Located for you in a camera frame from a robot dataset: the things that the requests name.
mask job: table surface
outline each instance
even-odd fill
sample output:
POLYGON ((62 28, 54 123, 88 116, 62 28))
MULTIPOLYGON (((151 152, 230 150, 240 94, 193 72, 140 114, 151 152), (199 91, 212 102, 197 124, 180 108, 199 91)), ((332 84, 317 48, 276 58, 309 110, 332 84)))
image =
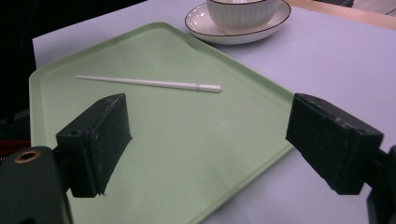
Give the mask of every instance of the table surface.
MULTIPOLYGON (((155 21, 191 35, 184 18, 203 2, 148 0, 42 35, 34 39, 37 67, 155 21)), ((329 15, 311 2, 309 10, 292 5, 285 26, 264 40, 212 46, 292 92, 326 99, 371 124, 385 134, 381 148, 389 151, 396 136, 395 22, 383 28, 329 15)), ((337 195, 294 149, 204 223, 364 224, 369 192, 365 186, 359 196, 337 195)))

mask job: white stick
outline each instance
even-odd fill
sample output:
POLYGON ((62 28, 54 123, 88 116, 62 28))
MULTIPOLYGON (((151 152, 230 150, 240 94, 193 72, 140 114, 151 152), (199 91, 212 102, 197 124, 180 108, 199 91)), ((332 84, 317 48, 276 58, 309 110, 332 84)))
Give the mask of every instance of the white stick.
POLYGON ((167 88, 192 90, 192 91, 221 92, 220 85, 210 85, 210 84, 168 82, 168 81, 142 80, 142 79, 119 78, 119 77, 76 76, 76 78, 99 80, 99 81, 109 81, 109 82, 130 83, 130 84, 145 85, 145 86, 167 87, 167 88))

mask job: green tray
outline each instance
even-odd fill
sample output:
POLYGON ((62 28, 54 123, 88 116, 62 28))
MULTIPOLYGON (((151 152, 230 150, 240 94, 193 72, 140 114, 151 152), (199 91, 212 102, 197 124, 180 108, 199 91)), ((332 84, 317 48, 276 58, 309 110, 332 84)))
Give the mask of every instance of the green tray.
POLYGON ((50 64, 30 79, 32 141, 98 99, 124 92, 132 142, 106 196, 69 195, 76 223, 198 223, 290 149, 292 93, 166 23, 152 23, 50 64), (75 75, 219 84, 221 93, 76 79, 75 75))

